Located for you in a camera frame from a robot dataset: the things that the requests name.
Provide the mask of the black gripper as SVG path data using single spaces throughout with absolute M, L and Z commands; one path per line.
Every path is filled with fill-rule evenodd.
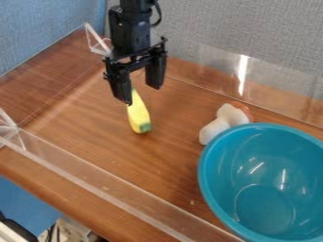
M 112 53 L 104 58 L 104 78 L 113 96 L 132 104 L 129 73 L 145 69 L 145 83 L 159 90 L 167 68 L 165 37 L 156 39 L 151 30 L 159 26 L 163 13 L 159 6 L 113 6 L 108 10 Z

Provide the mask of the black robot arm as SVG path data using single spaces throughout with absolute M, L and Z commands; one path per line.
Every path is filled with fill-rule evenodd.
M 151 42 L 149 31 L 161 23 L 157 0 L 120 0 L 108 10 L 112 51 L 104 57 L 104 79 L 113 96 L 132 104 L 129 73 L 145 69 L 145 83 L 159 90 L 164 83 L 168 52 L 167 38 Z

